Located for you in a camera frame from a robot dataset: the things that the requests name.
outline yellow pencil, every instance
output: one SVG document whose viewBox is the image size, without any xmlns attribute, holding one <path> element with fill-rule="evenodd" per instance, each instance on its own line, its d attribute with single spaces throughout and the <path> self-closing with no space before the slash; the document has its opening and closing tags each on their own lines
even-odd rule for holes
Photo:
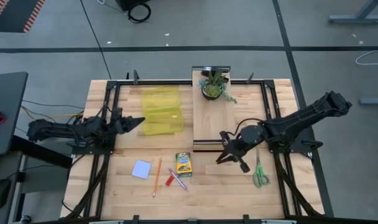
<svg viewBox="0 0 378 224">
<path fill-rule="evenodd" d="M 157 182 L 159 181 L 159 175 L 160 175 L 160 168 L 162 166 L 162 159 L 159 160 L 159 168 L 157 168 L 157 175 L 156 175 L 156 181 L 154 182 L 154 190 L 153 190 L 153 197 L 156 196 L 156 190 L 157 190 Z"/>
</svg>

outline white cable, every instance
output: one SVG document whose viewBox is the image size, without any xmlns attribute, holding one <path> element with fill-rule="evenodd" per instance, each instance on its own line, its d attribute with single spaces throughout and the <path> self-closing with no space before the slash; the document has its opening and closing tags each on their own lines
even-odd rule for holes
<svg viewBox="0 0 378 224">
<path fill-rule="evenodd" d="M 378 63 L 360 63 L 360 62 L 359 62 L 359 59 L 360 59 L 360 58 L 363 58 L 363 57 L 365 57 L 366 55 L 373 54 L 373 53 L 377 53 L 377 52 L 378 52 L 378 50 L 373 50 L 373 51 L 368 52 L 368 53 L 366 53 L 366 54 L 364 54 L 364 55 L 361 55 L 360 57 L 358 57 L 358 58 L 355 60 L 356 64 L 358 64 L 358 65 L 378 65 Z"/>
</svg>

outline potted plant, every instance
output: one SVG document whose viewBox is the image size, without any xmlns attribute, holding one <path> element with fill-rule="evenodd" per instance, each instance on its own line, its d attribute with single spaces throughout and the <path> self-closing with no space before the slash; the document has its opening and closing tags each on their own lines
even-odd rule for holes
<svg viewBox="0 0 378 224">
<path fill-rule="evenodd" d="M 226 79 L 223 72 L 218 70 L 214 75 L 209 74 L 208 78 L 199 80 L 199 87 L 204 98 L 216 100 L 223 95 L 226 100 L 237 103 L 236 99 L 229 96 L 226 92 Z"/>
</svg>

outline scissor handle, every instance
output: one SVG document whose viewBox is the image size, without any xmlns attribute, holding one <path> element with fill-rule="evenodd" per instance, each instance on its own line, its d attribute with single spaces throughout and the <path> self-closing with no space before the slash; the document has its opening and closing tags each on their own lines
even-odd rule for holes
<svg viewBox="0 0 378 224">
<path fill-rule="evenodd" d="M 252 180 L 254 182 L 254 185 L 257 188 L 261 188 L 263 185 L 270 184 L 270 180 L 268 176 L 264 174 L 264 171 L 262 170 L 262 167 L 260 164 L 257 164 L 256 171 L 254 175 L 252 176 Z"/>
</svg>

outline succulent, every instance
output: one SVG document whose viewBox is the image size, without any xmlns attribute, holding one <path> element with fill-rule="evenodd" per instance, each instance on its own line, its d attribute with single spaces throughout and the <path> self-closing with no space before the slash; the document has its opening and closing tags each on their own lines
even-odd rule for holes
<svg viewBox="0 0 378 224">
<path fill-rule="evenodd" d="M 208 96 L 217 97 L 222 94 L 226 100 L 237 103 L 236 99 L 229 96 L 226 92 L 225 75 L 222 71 L 215 72 L 214 75 L 210 73 L 207 79 L 199 80 L 199 87 L 204 89 Z"/>
<path fill-rule="evenodd" d="M 206 86 L 206 93 L 209 96 L 217 97 L 221 94 L 221 89 L 219 88 L 219 86 L 209 84 Z"/>
<path fill-rule="evenodd" d="M 229 96 L 228 93 L 226 92 L 226 85 L 221 85 L 219 88 L 221 89 L 222 95 L 225 97 L 226 100 L 233 102 L 234 104 L 237 103 L 237 100 Z"/>
</svg>

